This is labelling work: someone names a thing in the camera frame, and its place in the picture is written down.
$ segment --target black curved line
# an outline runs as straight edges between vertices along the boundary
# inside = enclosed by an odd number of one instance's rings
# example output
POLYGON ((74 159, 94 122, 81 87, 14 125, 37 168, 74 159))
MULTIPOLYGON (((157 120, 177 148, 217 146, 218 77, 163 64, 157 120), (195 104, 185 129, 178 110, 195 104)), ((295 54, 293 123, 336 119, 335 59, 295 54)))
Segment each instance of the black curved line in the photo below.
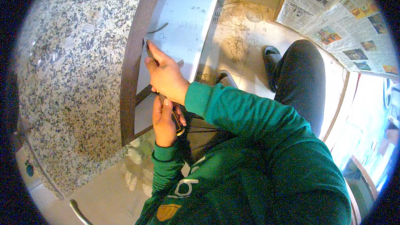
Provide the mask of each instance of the black curved line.
POLYGON ((156 33, 156 32, 158 32, 158 31, 161 31, 161 30, 164 29, 167 25, 168 25, 168 23, 165 23, 163 26, 161 26, 161 27, 158 28, 157 30, 148 32, 147 34, 153 34, 153 33, 156 33))

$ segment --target yellow patch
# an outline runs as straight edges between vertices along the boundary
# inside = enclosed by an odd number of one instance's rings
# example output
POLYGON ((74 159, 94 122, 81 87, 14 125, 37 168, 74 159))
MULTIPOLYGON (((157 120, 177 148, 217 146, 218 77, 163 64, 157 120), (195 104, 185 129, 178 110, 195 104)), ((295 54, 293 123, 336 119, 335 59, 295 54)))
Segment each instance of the yellow patch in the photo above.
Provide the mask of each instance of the yellow patch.
POLYGON ((159 221, 165 221, 170 219, 171 217, 174 216, 174 214, 180 207, 182 206, 178 204, 167 204, 159 206, 157 211, 157 219, 159 221))

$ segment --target green sweatshirt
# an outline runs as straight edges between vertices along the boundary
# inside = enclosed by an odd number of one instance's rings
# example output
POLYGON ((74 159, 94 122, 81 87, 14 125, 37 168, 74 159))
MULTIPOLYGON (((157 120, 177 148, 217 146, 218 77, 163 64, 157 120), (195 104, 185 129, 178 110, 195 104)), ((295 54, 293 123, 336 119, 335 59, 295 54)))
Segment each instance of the green sweatshirt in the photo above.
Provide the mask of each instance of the green sweatshirt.
POLYGON ((185 178, 178 147, 156 145, 152 197, 137 224, 350 224, 343 175, 293 107, 197 82, 185 107, 237 137, 185 178))

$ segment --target shoe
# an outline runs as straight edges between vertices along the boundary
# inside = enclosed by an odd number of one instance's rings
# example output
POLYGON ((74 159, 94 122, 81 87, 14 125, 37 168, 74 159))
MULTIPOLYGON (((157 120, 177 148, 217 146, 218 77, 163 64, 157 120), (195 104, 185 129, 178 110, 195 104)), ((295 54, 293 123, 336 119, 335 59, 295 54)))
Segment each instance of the shoe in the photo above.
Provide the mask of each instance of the shoe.
POLYGON ((217 83, 220 83, 223 86, 231 86, 233 88, 237 88, 237 85, 232 76, 226 70, 220 70, 220 72, 218 72, 216 84, 217 83))
POLYGON ((277 64, 282 59, 282 55, 276 47, 268 45, 263 46, 261 52, 263 53, 263 61, 265 65, 265 70, 267 71, 268 84, 270 85, 271 91, 276 93, 277 82, 275 80, 274 71, 277 64))

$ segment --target granite countertop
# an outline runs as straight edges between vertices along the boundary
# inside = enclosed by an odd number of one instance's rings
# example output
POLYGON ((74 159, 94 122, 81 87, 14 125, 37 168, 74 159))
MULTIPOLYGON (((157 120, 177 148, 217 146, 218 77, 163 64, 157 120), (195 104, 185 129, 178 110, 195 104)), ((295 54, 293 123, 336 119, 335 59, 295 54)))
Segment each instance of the granite countertop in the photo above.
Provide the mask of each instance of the granite countertop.
POLYGON ((123 157, 121 68, 138 3, 36 0, 26 16, 16 48, 25 147, 58 198, 123 157))

